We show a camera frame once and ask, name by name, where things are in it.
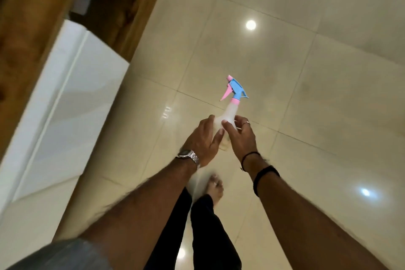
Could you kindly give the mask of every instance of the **person's right arm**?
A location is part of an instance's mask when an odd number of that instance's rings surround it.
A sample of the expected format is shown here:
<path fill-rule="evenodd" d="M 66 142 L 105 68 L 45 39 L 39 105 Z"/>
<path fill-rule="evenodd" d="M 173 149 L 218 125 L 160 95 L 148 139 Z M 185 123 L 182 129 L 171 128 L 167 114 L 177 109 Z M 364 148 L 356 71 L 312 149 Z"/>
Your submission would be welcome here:
<path fill-rule="evenodd" d="M 257 152 L 256 137 L 246 121 L 236 116 L 236 126 L 241 127 L 239 132 L 230 123 L 222 123 L 239 161 L 246 154 Z M 248 155 L 243 163 L 252 181 L 267 166 L 257 154 Z M 275 173 L 262 176 L 257 192 L 294 270 L 387 270 L 365 247 Z"/>

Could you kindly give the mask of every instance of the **tiled floor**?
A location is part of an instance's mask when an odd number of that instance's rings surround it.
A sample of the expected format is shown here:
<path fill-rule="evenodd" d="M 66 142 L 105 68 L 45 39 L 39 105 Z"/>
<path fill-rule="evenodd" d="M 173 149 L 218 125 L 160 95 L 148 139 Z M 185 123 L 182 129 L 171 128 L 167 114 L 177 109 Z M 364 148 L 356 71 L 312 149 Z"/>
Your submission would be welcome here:
<path fill-rule="evenodd" d="M 158 0 L 59 230 L 77 235 L 221 114 L 240 114 L 284 179 L 392 269 L 405 268 L 405 0 Z M 248 20 L 256 22 L 247 30 Z M 216 213 L 245 269 L 291 269 L 231 151 Z M 192 269 L 192 231 L 177 269 Z"/>

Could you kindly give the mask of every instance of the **black pants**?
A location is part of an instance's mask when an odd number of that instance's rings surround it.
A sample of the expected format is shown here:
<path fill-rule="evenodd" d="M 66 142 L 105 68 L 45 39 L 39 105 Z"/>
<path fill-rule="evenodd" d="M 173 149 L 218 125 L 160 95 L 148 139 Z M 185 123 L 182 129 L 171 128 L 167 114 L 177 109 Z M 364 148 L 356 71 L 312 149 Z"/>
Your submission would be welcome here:
<path fill-rule="evenodd" d="M 160 234 L 145 270 L 173 270 L 180 249 L 192 198 L 186 188 Z M 194 270 L 236 270 L 242 268 L 238 253 L 214 214 L 211 197 L 200 197 L 191 208 Z"/>

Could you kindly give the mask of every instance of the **foot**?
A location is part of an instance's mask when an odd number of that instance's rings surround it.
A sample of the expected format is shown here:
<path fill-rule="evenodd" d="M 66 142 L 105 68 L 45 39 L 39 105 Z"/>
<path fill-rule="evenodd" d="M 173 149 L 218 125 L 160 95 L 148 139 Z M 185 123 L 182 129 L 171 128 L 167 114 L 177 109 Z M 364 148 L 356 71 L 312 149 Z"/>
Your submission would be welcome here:
<path fill-rule="evenodd" d="M 211 175 L 205 189 L 205 194 L 209 194 L 211 196 L 214 206 L 218 204 L 221 197 L 224 195 L 224 186 L 218 175 Z"/>

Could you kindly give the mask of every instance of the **person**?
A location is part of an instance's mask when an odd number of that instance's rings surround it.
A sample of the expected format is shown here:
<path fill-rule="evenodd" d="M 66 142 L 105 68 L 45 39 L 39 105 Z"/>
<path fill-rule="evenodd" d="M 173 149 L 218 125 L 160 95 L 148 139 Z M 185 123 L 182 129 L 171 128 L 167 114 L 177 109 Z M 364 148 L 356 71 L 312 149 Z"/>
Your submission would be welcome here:
<path fill-rule="evenodd" d="M 186 140 L 179 157 L 115 204 L 78 238 L 50 244 L 10 269 L 174 269 L 191 197 L 185 186 L 208 165 L 224 135 L 214 116 Z M 232 149 L 252 179 L 271 226 L 294 270 L 387 270 L 321 210 L 294 191 L 258 153 L 248 119 L 224 121 Z M 195 269 L 240 269 L 241 262 L 213 206 L 222 183 L 212 177 L 191 209 Z"/>

